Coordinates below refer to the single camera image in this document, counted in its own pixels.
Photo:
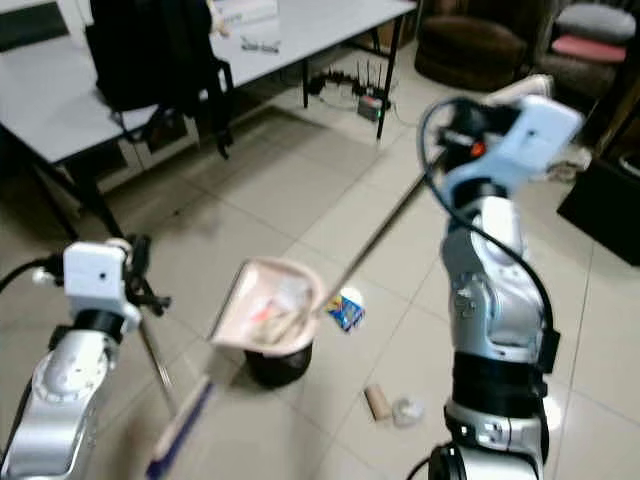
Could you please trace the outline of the beige long-handled dustpan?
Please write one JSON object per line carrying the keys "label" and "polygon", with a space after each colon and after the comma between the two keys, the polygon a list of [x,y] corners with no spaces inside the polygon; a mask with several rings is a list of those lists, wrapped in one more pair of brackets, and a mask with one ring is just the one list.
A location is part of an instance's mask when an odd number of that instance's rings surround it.
{"label": "beige long-handled dustpan", "polygon": [[[553,99],[552,90],[552,78],[534,74],[489,93],[477,102],[497,104],[520,99],[530,93]],[[451,204],[447,198],[440,170],[443,151],[440,134],[452,119],[452,106],[447,104],[448,100],[436,102],[422,115],[417,134],[417,152],[422,168],[420,179],[404,192],[383,224],[367,239],[365,246],[340,275],[337,285],[326,287],[324,279],[301,262],[251,257],[244,261],[237,274],[236,284],[210,335],[212,343],[262,355],[283,356],[314,342],[320,317],[328,315],[325,314],[325,306],[346,285],[349,276],[361,268],[381,238],[397,223],[404,207],[411,204],[422,189],[431,192],[445,214],[451,216],[454,227],[463,229],[467,251],[488,262],[483,274],[506,282],[503,292],[529,305],[531,314],[538,317],[539,332],[553,332],[550,296],[540,276],[525,259],[518,216],[506,201],[506,193],[479,186],[463,192],[465,204]]]}

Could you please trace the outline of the broom with metal handle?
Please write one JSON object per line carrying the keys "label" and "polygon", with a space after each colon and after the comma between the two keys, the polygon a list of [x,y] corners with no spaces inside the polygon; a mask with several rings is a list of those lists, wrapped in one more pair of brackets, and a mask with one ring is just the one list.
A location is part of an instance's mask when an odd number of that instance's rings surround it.
{"label": "broom with metal handle", "polygon": [[138,326],[138,333],[142,339],[143,347],[152,365],[157,385],[170,413],[169,424],[165,426],[157,436],[154,448],[148,454],[148,463],[145,470],[145,480],[166,480],[170,471],[180,457],[180,452],[186,447],[192,431],[204,413],[206,404],[214,397],[215,381],[212,380],[210,371],[204,369],[196,376],[187,390],[186,396],[178,398],[178,389],[175,388],[172,375],[163,362],[160,352],[160,339],[157,338],[154,325],[160,316],[147,314]]}

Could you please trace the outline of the black box on floor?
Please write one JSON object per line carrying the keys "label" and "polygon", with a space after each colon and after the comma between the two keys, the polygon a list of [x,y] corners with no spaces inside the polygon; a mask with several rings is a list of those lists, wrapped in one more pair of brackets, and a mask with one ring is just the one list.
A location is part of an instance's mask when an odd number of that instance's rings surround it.
{"label": "black box on floor", "polygon": [[640,150],[591,163],[557,212],[618,259],[640,268]]}

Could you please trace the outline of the black router with antennas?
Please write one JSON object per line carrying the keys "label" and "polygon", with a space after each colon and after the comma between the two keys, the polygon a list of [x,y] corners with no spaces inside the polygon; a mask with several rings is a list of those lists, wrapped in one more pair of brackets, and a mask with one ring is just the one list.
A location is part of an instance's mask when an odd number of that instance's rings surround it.
{"label": "black router with antennas", "polygon": [[357,83],[352,86],[352,95],[356,95],[357,114],[370,122],[381,122],[388,104],[387,88],[378,82],[380,72],[375,73],[372,61],[367,60],[361,70],[357,70]]}

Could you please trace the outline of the chair with red cushion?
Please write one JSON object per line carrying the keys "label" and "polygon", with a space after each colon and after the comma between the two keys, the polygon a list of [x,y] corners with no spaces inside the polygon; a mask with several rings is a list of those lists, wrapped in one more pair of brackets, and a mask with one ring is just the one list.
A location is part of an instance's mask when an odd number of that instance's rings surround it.
{"label": "chair with red cushion", "polygon": [[640,41],[640,0],[552,0],[535,70],[559,92],[599,99]]}

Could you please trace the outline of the black power strip with plugs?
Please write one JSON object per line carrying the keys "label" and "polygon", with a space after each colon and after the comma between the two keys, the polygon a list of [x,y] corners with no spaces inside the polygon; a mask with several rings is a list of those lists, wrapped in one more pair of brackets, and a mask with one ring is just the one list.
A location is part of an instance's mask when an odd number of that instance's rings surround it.
{"label": "black power strip with plugs", "polygon": [[365,93],[364,82],[360,77],[352,76],[352,74],[343,72],[343,70],[326,70],[324,73],[315,74],[307,79],[303,84],[303,91],[307,95],[320,95],[326,86],[337,86],[346,88],[349,93],[356,96],[362,96]]}

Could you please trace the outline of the black round object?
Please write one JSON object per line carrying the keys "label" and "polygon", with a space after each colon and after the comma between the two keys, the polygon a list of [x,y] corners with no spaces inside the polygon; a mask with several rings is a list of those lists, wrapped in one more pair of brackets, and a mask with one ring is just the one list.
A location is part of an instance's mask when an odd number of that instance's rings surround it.
{"label": "black round object", "polygon": [[270,356],[244,351],[243,356],[250,378],[260,387],[280,388],[300,380],[306,374],[314,356],[314,344],[307,344],[291,355]]}

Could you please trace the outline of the white table with black legs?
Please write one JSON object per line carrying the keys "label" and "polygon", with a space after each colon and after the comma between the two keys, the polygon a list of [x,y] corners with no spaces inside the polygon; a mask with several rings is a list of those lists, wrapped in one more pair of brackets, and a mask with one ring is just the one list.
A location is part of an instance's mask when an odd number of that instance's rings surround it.
{"label": "white table with black legs", "polygon": [[[232,38],[218,36],[211,38],[212,50],[228,61],[232,90],[241,92],[387,22],[401,27],[417,6],[411,0],[279,0],[282,45],[276,54],[244,51]],[[81,201],[108,232],[122,233],[99,188],[88,186],[84,175],[56,170],[65,161],[115,145],[123,134],[97,95],[87,47],[69,35],[17,47],[1,55],[0,74],[6,131],[40,156],[37,168]]]}

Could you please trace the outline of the white cabinet with dark panel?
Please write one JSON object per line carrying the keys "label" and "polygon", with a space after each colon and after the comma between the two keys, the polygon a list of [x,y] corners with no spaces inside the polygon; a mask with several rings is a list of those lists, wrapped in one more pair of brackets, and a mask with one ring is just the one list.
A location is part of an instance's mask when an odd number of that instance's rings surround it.
{"label": "white cabinet with dark panel", "polygon": [[90,4],[90,0],[1,0],[1,51],[61,36],[83,46],[84,27],[93,23]]}

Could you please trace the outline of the blue snack packet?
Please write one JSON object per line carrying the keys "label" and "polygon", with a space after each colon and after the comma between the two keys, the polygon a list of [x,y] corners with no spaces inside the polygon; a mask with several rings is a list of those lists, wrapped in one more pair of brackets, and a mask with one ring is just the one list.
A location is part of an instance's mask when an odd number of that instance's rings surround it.
{"label": "blue snack packet", "polygon": [[355,287],[343,287],[324,308],[343,333],[351,333],[367,312],[364,293]]}

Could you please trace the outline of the black backpack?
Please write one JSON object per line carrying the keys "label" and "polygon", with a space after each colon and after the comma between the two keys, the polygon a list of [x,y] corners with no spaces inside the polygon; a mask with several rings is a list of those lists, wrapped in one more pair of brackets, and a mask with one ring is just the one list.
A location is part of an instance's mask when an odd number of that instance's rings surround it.
{"label": "black backpack", "polygon": [[223,157],[230,132],[230,63],[212,49],[209,0],[90,0],[84,38],[95,86],[125,140],[170,113],[205,119]]}

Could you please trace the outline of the small metal item pair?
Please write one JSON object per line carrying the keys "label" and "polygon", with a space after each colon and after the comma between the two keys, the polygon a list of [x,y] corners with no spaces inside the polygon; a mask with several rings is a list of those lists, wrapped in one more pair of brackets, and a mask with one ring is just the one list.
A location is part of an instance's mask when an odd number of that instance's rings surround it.
{"label": "small metal item pair", "polygon": [[264,52],[264,54],[278,55],[282,41],[278,38],[251,38],[247,36],[241,37],[239,46],[244,51]]}

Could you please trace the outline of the white box with print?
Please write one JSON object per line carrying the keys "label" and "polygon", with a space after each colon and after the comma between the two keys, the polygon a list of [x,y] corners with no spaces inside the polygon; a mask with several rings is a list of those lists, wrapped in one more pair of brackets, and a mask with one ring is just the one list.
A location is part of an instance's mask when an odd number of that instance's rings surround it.
{"label": "white box with print", "polygon": [[279,0],[211,0],[212,13],[228,29],[256,26],[279,17]]}

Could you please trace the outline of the brown cardboard tube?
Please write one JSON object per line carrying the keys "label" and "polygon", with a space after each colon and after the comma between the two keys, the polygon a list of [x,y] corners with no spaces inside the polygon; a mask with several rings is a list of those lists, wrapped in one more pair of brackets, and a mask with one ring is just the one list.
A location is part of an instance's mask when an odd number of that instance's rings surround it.
{"label": "brown cardboard tube", "polygon": [[378,384],[366,385],[364,398],[369,408],[370,416],[374,422],[383,422],[393,416],[393,408],[384,390]]}

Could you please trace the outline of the clear crumpled plastic wrapper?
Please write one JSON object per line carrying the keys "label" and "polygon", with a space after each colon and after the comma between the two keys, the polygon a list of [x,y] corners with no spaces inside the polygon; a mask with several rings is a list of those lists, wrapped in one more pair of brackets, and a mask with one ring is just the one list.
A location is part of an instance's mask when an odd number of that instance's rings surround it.
{"label": "clear crumpled plastic wrapper", "polygon": [[425,417],[425,404],[413,397],[402,396],[390,406],[392,424],[399,429],[412,428]]}

